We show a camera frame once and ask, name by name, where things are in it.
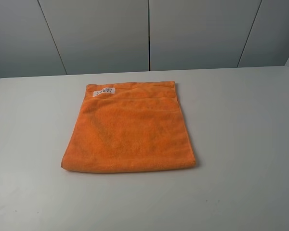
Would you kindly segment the orange towel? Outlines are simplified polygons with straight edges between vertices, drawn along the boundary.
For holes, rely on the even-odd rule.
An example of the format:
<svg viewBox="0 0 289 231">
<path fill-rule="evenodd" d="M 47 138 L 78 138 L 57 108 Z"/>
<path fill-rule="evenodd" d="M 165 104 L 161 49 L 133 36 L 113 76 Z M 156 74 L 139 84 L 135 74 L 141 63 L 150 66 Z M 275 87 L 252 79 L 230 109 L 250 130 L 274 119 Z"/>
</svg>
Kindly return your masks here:
<svg viewBox="0 0 289 231">
<path fill-rule="evenodd" d="M 115 93 L 92 96 L 103 88 Z M 123 173 L 195 165 L 174 81 L 87 85 L 63 169 Z"/>
</svg>

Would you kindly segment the white towel label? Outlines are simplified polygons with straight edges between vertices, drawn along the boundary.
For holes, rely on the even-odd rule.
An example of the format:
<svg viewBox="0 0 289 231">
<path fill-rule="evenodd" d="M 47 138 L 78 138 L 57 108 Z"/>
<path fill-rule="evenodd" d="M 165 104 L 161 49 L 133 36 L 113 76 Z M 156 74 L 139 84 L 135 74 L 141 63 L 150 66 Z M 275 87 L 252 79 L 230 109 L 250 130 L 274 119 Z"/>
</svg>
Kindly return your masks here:
<svg viewBox="0 0 289 231">
<path fill-rule="evenodd" d="M 101 90 L 97 90 L 93 92 L 93 97 L 97 97 L 101 94 L 114 94 L 115 93 L 115 88 L 103 88 Z"/>
</svg>

